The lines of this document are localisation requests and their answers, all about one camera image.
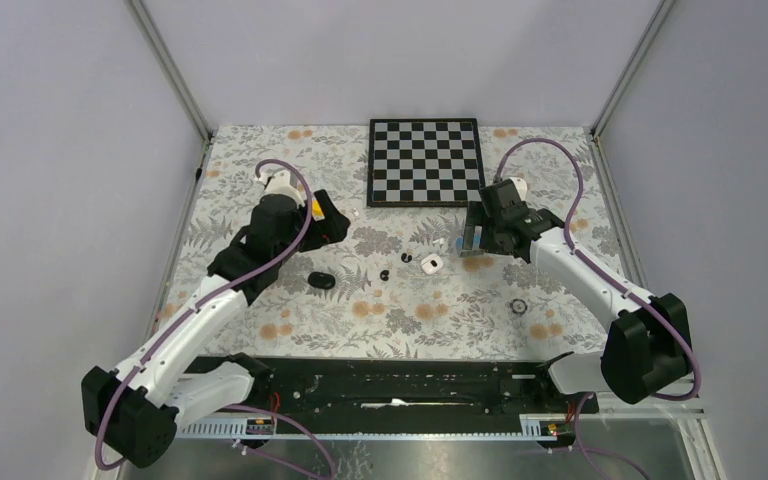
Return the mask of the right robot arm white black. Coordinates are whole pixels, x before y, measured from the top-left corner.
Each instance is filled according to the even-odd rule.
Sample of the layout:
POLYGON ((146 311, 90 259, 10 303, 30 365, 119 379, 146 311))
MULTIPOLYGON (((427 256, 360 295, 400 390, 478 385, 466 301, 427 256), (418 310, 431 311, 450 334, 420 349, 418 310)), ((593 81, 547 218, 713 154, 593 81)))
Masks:
POLYGON ((560 282, 607 333, 601 351, 562 354, 545 364, 547 376, 533 386, 537 405, 557 412, 573 394, 606 390, 628 404, 648 397, 684 400, 663 391, 699 371, 683 302, 673 294, 657 297, 593 258, 557 215, 529 206, 525 190, 519 178, 481 189, 467 205, 462 250, 536 267, 560 282))

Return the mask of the floral patterned table mat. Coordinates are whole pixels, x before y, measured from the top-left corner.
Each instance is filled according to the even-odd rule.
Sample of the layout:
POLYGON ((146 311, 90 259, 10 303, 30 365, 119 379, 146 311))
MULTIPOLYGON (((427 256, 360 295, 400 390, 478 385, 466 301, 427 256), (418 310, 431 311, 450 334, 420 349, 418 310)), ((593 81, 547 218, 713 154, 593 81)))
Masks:
POLYGON ((277 158, 329 193, 351 221, 348 236, 292 257, 207 354, 542 360, 603 348, 601 324, 548 274, 507 256, 459 258, 463 209, 368 207, 367 155, 364 126, 221 127, 157 324, 175 317, 210 261, 248 223, 262 190, 255 165, 277 158), (403 263, 403 253, 413 260, 403 263), (444 262, 434 275, 420 268, 430 254, 444 262), (314 271, 334 275, 335 287, 311 287, 314 271), (513 299, 527 304, 524 315, 511 312, 513 299))

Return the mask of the white earbud charging case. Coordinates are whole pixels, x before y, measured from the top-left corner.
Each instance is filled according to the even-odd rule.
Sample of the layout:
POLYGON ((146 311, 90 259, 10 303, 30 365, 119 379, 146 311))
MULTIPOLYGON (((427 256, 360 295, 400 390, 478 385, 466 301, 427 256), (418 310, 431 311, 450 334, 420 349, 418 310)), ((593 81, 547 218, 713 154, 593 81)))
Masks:
POLYGON ((444 266, 443 259, 438 254, 430 254, 420 262, 420 268, 426 275, 438 273, 444 266))

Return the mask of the black white checkerboard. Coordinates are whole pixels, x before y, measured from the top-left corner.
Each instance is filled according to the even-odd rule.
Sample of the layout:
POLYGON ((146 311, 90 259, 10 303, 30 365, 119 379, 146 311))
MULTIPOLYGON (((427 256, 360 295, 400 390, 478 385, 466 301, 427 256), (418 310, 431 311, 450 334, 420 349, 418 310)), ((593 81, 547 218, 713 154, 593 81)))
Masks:
POLYGON ((484 187, 475 118, 369 121, 369 207, 465 207, 484 187))

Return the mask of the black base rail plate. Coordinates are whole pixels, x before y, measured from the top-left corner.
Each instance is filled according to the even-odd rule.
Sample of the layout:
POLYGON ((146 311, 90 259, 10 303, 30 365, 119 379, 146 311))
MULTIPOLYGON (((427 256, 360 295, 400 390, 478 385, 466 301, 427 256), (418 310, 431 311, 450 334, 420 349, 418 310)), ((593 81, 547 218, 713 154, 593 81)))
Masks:
POLYGON ((247 357, 233 362, 254 370, 246 399, 304 420, 361 418, 542 415, 564 420, 599 404, 579 394, 562 395, 541 362, 313 359, 247 357))

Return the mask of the black oval earbud case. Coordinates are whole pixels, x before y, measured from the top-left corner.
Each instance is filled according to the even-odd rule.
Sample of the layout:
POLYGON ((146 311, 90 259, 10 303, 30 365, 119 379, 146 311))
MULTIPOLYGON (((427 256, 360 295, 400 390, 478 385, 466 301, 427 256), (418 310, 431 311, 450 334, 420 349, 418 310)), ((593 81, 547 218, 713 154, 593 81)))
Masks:
POLYGON ((330 290, 335 287, 336 278, 327 272, 314 271, 308 275, 307 282, 315 289, 330 290))

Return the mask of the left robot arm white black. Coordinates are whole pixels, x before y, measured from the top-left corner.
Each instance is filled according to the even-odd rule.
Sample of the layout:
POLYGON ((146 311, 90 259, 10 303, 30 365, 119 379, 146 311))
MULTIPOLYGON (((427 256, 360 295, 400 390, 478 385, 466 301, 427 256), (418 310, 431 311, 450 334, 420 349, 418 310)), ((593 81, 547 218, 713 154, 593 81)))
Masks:
POLYGON ((268 381, 237 360, 194 380, 180 378, 219 331, 278 279, 287 260, 343 241, 351 222, 326 190, 311 190, 290 167, 258 181, 264 190, 248 224, 214 257, 175 317, 114 368, 94 367, 83 377, 84 423, 96 439, 98 469, 148 467, 181 428, 229 405, 256 411, 269 401, 268 381))

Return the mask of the blue grey block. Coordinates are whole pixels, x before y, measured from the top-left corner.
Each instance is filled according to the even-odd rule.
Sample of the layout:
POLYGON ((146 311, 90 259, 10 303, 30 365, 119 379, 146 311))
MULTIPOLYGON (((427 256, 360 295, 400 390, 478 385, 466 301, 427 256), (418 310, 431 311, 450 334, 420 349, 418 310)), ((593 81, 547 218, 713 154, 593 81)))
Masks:
POLYGON ((469 258, 484 254, 484 250, 480 246, 482 229, 481 225, 464 225, 463 232, 455 243, 456 253, 459 258, 469 258))

